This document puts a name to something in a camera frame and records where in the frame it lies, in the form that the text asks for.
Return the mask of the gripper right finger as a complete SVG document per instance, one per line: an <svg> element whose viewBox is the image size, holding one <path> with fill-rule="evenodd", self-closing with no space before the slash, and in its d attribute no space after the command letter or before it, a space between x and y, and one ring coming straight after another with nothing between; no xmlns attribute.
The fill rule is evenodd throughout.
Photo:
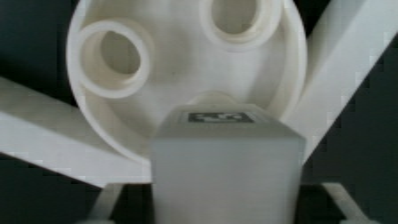
<svg viewBox="0 0 398 224"><path fill-rule="evenodd" d="M336 182L303 184L297 200L296 224L381 224L372 219Z"/></svg>

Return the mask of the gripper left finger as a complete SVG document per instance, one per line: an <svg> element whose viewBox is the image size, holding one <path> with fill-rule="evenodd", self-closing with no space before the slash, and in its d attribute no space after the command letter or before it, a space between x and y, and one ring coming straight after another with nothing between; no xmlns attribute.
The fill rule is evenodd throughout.
<svg viewBox="0 0 398 224"><path fill-rule="evenodd" d="M153 224L153 196L148 183L104 187L88 217L74 224Z"/></svg>

